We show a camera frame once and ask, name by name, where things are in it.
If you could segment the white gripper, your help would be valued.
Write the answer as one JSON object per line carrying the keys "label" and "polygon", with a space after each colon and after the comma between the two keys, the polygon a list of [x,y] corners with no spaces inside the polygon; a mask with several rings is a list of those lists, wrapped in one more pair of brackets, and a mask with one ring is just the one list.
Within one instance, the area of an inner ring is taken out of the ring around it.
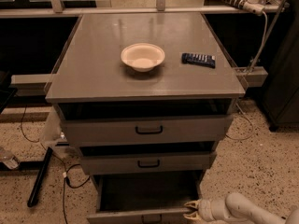
{"label": "white gripper", "polygon": [[183,216],[186,219],[198,221],[200,217],[207,222],[216,221],[216,220],[225,220],[227,218],[227,208],[225,205],[225,201],[218,200],[196,200],[189,201],[185,203],[187,208],[192,208],[197,210],[189,214],[184,214]]}

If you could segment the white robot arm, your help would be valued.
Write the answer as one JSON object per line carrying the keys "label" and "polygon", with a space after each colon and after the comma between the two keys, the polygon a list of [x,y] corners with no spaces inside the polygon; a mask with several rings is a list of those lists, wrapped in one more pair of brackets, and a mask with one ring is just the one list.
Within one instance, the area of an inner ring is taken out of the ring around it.
{"label": "white robot arm", "polygon": [[299,209],[283,219],[238,192],[230,193],[224,199],[189,201],[185,206],[192,209],[191,213],[183,215],[189,220],[224,221],[227,224],[299,224]]}

